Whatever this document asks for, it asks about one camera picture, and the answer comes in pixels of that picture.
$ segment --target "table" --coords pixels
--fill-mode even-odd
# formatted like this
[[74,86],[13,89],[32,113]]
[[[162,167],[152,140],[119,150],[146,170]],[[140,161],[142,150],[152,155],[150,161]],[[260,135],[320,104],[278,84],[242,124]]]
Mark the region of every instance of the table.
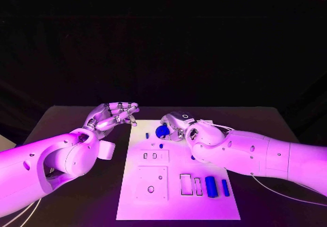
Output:
[[[42,119],[25,143],[42,140],[71,132],[81,127],[88,113],[96,107],[54,106]],[[253,131],[274,139],[299,142],[289,125],[273,107],[140,107],[136,119],[159,120],[172,111],[189,111],[196,119],[211,119],[215,124],[237,130]],[[85,176],[67,183],[39,204],[25,227],[101,227],[101,226],[237,226],[237,227],[323,227],[327,226],[327,207],[291,200],[267,190],[251,176],[228,172],[241,221],[116,221],[120,201],[121,182],[126,166],[132,126],[114,128],[106,140],[116,143],[113,160],[97,159],[96,166]],[[278,192],[303,200],[327,203],[323,195],[286,180],[258,178]],[[19,226],[32,209],[13,222]],[[0,218],[0,226],[19,212]]]

